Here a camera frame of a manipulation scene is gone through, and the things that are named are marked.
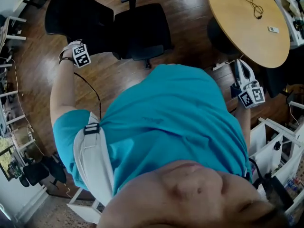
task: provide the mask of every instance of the round wooden table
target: round wooden table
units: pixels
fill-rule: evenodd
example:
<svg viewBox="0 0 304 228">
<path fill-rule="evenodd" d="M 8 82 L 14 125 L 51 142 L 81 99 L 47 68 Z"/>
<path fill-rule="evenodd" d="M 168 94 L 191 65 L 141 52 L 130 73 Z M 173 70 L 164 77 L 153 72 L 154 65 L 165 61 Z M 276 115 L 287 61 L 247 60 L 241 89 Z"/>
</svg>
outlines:
<svg viewBox="0 0 304 228">
<path fill-rule="evenodd" d="M 287 24 L 274 0 L 254 3 L 264 9 L 261 19 L 254 17 L 253 7 L 245 0 L 209 0 L 219 26 L 241 53 L 261 66 L 279 67 L 290 48 Z M 279 28 L 280 33 L 268 31 L 268 26 Z"/>
</svg>

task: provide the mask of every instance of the white remote control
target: white remote control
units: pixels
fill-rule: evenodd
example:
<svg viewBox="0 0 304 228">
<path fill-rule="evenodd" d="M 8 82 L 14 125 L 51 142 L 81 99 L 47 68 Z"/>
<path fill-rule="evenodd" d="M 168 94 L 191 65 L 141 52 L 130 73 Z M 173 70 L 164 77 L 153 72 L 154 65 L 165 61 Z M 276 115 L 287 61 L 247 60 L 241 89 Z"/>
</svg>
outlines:
<svg viewBox="0 0 304 228">
<path fill-rule="evenodd" d="M 280 30 L 276 27 L 268 26 L 268 30 L 277 34 L 280 33 Z"/>
</svg>

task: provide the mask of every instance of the black buckle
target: black buckle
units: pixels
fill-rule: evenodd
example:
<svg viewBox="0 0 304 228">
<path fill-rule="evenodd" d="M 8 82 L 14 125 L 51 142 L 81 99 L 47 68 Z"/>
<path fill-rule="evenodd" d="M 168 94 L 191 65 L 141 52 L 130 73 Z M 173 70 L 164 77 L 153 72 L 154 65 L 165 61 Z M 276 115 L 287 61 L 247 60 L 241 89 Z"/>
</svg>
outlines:
<svg viewBox="0 0 304 228">
<path fill-rule="evenodd" d="M 84 128 L 84 134 L 85 135 L 90 135 L 94 133 L 99 133 L 99 124 L 98 123 L 91 123 Z"/>
</svg>

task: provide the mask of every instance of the black bracelet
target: black bracelet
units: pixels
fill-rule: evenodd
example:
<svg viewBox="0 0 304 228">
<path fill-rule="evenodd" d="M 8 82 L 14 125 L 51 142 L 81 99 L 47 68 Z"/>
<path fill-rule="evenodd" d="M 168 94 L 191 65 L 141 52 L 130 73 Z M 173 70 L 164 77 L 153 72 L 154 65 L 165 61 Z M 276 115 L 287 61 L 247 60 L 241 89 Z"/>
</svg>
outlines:
<svg viewBox="0 0 304 228">
<path fill-rule="evenodd" d="M 63 60 L 69 60 L 69 61 L 71 61 L 73 64 L 75 63 L 73 58 L 71 58 L 71 57 L 63 57 L 63 58 L 60 59 L 59 64 L 60 64 Z"/>
</svg>

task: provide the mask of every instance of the chair seat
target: chair seat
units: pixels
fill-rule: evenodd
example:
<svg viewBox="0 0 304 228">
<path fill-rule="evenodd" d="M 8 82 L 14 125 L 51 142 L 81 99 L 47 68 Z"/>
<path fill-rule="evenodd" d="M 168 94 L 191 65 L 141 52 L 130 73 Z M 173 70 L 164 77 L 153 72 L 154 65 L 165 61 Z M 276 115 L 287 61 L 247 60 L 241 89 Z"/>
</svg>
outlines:
<svg viewBox="0 0 304 228">
<path fill-rule="evenodd" d="M 171 36 L 165 13 L 160 4 L 148 4 L 115 16 L 117 53 L 123 59 L 133 58 L 136 51 L 163 45 L 170 49 Z"/>
</svg>

